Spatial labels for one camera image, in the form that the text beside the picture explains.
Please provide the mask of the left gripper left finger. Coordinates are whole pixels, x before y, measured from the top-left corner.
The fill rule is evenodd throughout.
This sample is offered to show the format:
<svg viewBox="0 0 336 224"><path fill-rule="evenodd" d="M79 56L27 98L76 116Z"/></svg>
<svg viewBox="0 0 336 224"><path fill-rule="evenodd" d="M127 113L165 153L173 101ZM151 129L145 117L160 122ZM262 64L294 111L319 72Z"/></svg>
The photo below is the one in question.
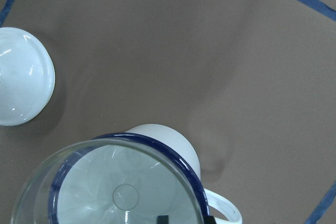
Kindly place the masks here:
<svg viewBox="0 0 336 224"><path fill-rule="evenodd" d="M169 224L169 216L158 216L156 219L156 224Z"/></svg>

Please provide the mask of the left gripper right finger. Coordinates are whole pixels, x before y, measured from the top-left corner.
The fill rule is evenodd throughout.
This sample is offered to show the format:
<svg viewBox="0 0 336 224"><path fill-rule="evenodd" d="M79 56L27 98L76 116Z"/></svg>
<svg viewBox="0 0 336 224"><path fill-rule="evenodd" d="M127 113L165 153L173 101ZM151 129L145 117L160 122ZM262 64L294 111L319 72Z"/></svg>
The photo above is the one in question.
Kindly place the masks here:
<svg viewBox="0 0 336 224"><path fill-rule="evenodd" d="M216 220L213 216L206 216L206 224L216 224Z"/></svg>

